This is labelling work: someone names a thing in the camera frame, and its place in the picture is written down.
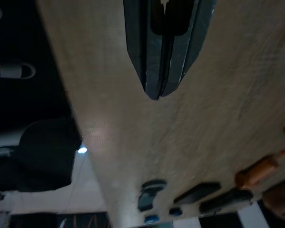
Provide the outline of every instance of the wood grain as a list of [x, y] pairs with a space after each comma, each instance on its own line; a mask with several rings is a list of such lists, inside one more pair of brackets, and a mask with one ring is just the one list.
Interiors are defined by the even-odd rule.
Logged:
[[[285, 148], [285, 0], [219, 0], [203, 49], [177, 91], [152, 101], [127, 54], [122, 0], [39, 0], [65, 89], [115, 228], [157, 213], [201, 181], [234, 174]], [[168, 181], [139, 213], [140, 186]], [[285, 179], [285, 167], [256, 198]], [[198, 215], [198, 203], [183, 207]]]

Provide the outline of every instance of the light wood panel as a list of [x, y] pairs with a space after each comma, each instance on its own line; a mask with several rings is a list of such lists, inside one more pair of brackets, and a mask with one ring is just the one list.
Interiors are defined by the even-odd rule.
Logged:
[[[115, 228], [171, 220], [176, 196], [201, 181], [229, 190], [237, 171], [285, 147], [285, 0], [219, 0], [197, 61], [159, 101], [128, 57], [122, 0], [38, 3]], [[153, 178], [168, 188], [139, 213]], [[255, 194], [283, 179], [285, 168]], [[183, 209], [198, 215], [198, 204]]]

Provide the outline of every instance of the blue light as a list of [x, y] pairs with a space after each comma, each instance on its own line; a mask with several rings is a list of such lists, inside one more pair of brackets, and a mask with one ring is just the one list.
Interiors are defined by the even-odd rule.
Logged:
[[86, 151], [87, 151], [86, 146], [82, 146], [80, 149], [78, 149], [78, 153], [86, 153]]

